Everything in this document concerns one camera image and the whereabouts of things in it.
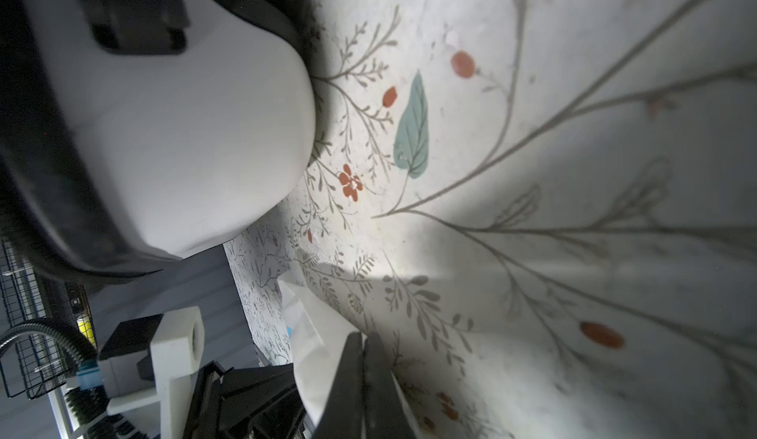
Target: floral tablecloth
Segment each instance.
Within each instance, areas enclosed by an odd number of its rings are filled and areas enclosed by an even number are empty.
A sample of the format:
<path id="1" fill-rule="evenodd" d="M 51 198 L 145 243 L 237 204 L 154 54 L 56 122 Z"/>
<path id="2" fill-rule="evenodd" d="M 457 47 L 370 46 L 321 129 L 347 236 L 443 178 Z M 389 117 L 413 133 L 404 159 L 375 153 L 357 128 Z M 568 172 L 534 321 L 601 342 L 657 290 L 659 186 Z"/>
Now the floral tablecloth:
<path id="1" fill-rule="evenodd" d="M 304 3 L 313 159 L 225 245 L 272 362 L 294 269 L 440 437 L 757 437 L 757 0 Z"/>

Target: wire shelf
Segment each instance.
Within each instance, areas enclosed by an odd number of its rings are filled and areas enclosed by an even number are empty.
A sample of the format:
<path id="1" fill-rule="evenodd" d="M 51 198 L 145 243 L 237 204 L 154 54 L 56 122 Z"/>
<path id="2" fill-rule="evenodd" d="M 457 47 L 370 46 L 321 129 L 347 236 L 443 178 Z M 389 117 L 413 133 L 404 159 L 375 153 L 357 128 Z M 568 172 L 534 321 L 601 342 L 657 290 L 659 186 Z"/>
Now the wire shelf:
<path id="1" fill-rule="evenodd" d="M 0 239 L 0 245 L 0 291 L 8 324 L 12 327 L 43 317 L 57 319 L 77 327 L 94 344 L 95 333 L 83 288 L 37 276 L 29 261 L 6 239 Z M 9 397 L 26 392 L 33 400 L 61 386 L 75 371 L 75 363 L 68 354 L 45 336 L 23 336 L 16 341 L 15 349 L 23 387 L 9 382 L 4 368 L 7 365 L 0 364 L 5 394 Z"/>

